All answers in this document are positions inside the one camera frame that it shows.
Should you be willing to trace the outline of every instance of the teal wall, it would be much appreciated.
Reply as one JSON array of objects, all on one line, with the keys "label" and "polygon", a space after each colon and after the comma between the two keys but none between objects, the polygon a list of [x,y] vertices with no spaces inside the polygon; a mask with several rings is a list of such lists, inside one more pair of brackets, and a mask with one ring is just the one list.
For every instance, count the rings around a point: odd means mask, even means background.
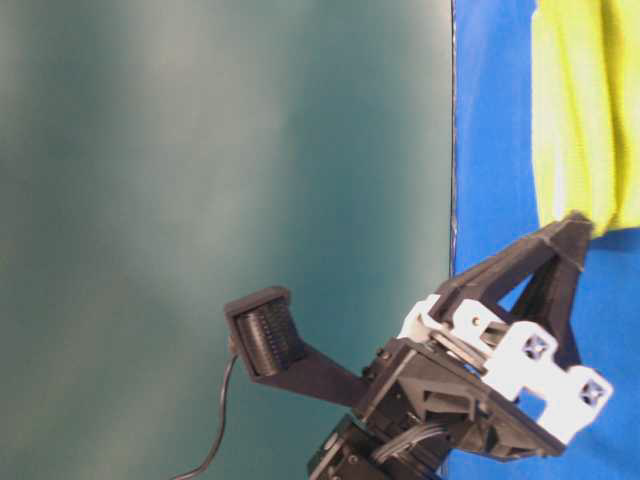
[{"label": "teal wall", "polygon": [[[0,478],[163,479],[228,300],[359,370],[446,277],[449,2],[0,3]],[[305,478],[343,413],[237,369],[207,478]]]}]

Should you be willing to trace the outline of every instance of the yellow cloth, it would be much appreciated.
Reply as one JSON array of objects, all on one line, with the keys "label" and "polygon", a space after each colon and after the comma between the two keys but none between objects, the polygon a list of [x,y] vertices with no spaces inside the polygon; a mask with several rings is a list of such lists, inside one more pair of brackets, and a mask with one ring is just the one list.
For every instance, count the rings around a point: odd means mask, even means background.
[{"label": "yellow cloth", "polygon": [[640,0],[538,0],[532,86],[540,223],[640,226]]}]

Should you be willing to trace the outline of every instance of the black cable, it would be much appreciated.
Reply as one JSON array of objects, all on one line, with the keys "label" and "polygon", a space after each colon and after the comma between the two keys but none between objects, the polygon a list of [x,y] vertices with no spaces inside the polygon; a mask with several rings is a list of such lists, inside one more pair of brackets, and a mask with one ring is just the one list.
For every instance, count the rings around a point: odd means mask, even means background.
[{"label": "black cable", "polygon": [[447,429],[442,423],[416,425],[376,448],[371,454],[371,459],[378,464],[383,464],[390,457],[403,452],[407,448],[411,448],[416,443],[445,433],[447,433]]},{"label": "black cable", "polygon": [[220,388],[220,407],[218,409],[219,416],[219,424],[218,424],[218,434],[216,435],[213,444],[211,445],[211,449],[207,454],[207,457],[204,459],[202,464],[199,467],[194,468],[193,470],[182,473],[175,477],[172,477],[171,480],[189,480],[197,475],[200,475],[204,472],[211,462],[213,458],[218,453],[218,449],[220,448],[220,444],[222,443],[222,437],[224,436],[224,427],[227,420],[227,391],[229,389],[229,379],[231,378],[231,371],[233,370],[233,365],[238,358],[237,353],[232,353],[231,358],[229,359],[229,363],[227,363],[227,367],[224,371],[224,378],[222,379],[222,387]]}]

